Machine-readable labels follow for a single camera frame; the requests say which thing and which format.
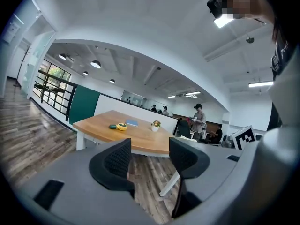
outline white table leg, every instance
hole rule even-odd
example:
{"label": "white table leg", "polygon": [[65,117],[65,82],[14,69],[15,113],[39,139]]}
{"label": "white table leg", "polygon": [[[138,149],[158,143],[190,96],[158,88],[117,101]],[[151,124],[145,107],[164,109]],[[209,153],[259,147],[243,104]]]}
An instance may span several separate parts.
{"label": "white table leg", "polygon": [[176,171],[173,176],[171,177],[170,181],[168,181],[167,185],[163,188],[163,190],[160,191],[159,195],[163,197],[167,194],[167,192],[170,191],[170,189],[174,186],[174,184],[177,182],[177,180],[180,178],[178,172]]}
{"label": "white table leg", "polygon": [[84,140],[84,133],[78,131],[77,132],[77,142],[76,142],[76,150],[85,149],[85,140]]}

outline white partition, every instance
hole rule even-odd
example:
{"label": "white partition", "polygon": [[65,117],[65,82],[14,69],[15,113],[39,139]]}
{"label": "white partition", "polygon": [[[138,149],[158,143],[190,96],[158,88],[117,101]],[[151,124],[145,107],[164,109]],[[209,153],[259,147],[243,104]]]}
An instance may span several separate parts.
{"label": "white partition", "polygon": [[124,103],[104,95],[100,95],[94,115],[105,113],[110,110],[115,110],[120,113],[124,113],[129,116],[136,117],[148,122],[158,120],[161,122],[161,126],[171,134],[173,134],[177,124],[177,119],[174,119],[172,117],[164,116],[156,112],[152,112],[128,103]]}

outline green wall panel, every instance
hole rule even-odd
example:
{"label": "green wall panel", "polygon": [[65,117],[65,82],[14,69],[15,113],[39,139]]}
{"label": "green wall panel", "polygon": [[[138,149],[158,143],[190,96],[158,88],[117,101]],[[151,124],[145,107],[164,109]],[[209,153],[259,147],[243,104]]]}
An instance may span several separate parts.
{"label": "green wall panel", "polygon": [[100,93],[78,85],[70,109],[69,123],[94,116]]}

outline white pot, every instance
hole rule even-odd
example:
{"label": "white pot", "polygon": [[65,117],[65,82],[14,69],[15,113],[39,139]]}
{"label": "white pot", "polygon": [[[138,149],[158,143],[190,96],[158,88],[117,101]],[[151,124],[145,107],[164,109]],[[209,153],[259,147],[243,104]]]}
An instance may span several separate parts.
{"label": "white pot", "polygon": [[158,129],[159,129],[159,127],[156,127],[156,126],[151,126],[151,130],[153,131],[153,132],[157,132],[158,131]]}

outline person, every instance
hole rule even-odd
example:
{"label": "person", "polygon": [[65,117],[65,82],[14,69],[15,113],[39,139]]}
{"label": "person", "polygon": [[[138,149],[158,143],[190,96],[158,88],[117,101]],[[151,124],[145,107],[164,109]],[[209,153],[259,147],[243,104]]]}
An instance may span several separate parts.
{"label": "person", "polygon": [[[217,0],[222,13],[232,13],[234,18],[265,18],[273,24],[272,40],[275,54],[271,59],[273,80],[279,76],[295,48],[299,49],[299,27],[291,18],[293,9],[298,7],[298,0]],[[279,114],[272,104],[267,131],[281,126]]]}
{"label": "person", "polygon": [[163,108],[164,108],[163,114],[164,115],[169,115],[167,106],[163,106]]}
{"label": "person", "polygon": [[151,110],[156,112],[156,105],[153,104],[152,106],[153,106],[153,108]]}
{"label": "person", "polygon": [[221,125],[218,124],[217,127],[218,127],[218,130],[216,132],[210,130],[210,133],[211,133],[210,142],[212,144],[218,144],[221,141],[221,138],[223,136]]}
{"label": "person", "polygon": [[191,127],[191,130],[194,132],[193,139],[196,139],[198,141],[201,138],[203,126],[206,123],[206,116],[205,113],[202,111],[202,105],[200,103],[196,104],[194,108],[197,110],[197,112],[192,118],[192,121],[194,123]]}

